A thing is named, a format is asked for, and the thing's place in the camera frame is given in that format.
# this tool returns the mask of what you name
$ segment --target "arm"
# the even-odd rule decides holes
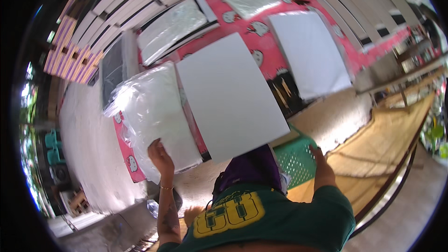
[[[157,217],[157,233],[160,245],[167,242],[181,243],[179,217],[172,194],[174,180],[174,164],[166,153],[160,138],[148,147],[148,156],[160,171],[159,215]]]
[[[331,166],[327,164],[327,160],[322,154],[322,150],[320,148],[314,149],[313,146],[310,145],[310,150],[316,158],[316,175],[314,178],[314,191],[316,192],[322,186],[334,186],[336,185],[336,176],[333,172]]]

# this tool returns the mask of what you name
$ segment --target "green t-shirt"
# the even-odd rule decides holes
[[[182,244],[158,252],[192,252],[224,244],[271,240],[322,251],[340,251],[355,228],[348,199],[333,186],[319,188],[311,203],[292,202],[266,186],[238,184],[195,218]]]

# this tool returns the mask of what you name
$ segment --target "tiled floor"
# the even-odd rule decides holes
[[[396,199],[375,222],[350,239],[343,251],[407,251],[431,217],[446,179],[446,167],[419,144],[413,167]]]

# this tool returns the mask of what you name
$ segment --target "white board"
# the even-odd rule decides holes
[[[238,33],[183,59],[177,70],[215,162],[247,153],[289,132],[274,95]]]
[[[336,43],[317,13],[276,14],[268,18],[302,99],[351,87]]]

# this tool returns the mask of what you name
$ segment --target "plastic-wrapped mattress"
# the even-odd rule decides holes
[[[111,117],[124,116],[122,137],[133,148],[135,159],[149,181],[158,183],[160,173],[148,157],[148,146],[157,138],[171,156],[175,172],[202,162],[189,129],[172,62],[142,72],[121,83],[104,110]]]
[[[207,23],[193,0],[185,0],[152,22],[137,38],[145,65],[151,65],[177,41]]]

